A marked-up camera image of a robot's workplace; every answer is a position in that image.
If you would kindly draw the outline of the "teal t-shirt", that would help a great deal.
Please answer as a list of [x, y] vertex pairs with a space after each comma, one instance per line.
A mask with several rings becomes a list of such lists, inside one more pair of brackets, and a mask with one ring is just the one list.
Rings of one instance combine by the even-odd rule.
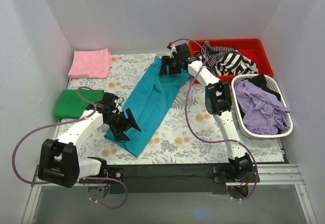
[[105, 138], [138, 157], [174, 103], [180, 88], [189, 80], [190, 74], [182, 70], [180, 74], [160, 76], [161, 58], [156, 57], [148, 67], [130, 96], [123, 110], [130, 109], [141, 131], [134, 128], [125, 134], [129, 141], [117, 141], [110, 129]]

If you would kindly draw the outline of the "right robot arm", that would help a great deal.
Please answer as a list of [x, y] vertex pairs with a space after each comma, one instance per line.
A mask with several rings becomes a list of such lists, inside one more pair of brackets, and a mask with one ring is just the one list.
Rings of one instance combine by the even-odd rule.
[[225, 143], [227, 158], [230, 165], [229, 178], [241, 182], [253, 171], [254, 161], [248, 149], [240, 142], [232, 116], [232, 97], [230, 85], [225, 80], [218, 79], [205, 66], [208, 56], [204, 54], [205, 61], [191, 55], [189, 46], [184, 43], [175, 45], [170, 42], [167, 46], [170, 55], [161, 58], [161, 76], [171, 76], [188, 72], [205, 88], [205, 107], [213, 116], [222, 133], [223, 140], [202, 142], [209, 144]]

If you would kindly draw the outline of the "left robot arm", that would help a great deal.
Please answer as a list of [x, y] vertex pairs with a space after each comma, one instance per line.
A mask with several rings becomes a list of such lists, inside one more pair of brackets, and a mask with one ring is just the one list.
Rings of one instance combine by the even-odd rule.
[[38, 178], [71, 188], [81, 179], [92, 178], [103, 183], [109, 177], [106, 160], [98, 157], [80, 159], [78, 151], [91, 134], [106, 124], [116, 141], [127, 142], [126, 131], [140, 131], [131, 110], [122, 110], [118, 96], [104, 93], [99, 102], [89, 104], [80, 120], [56, 139], [47, 139], [41, 147]]

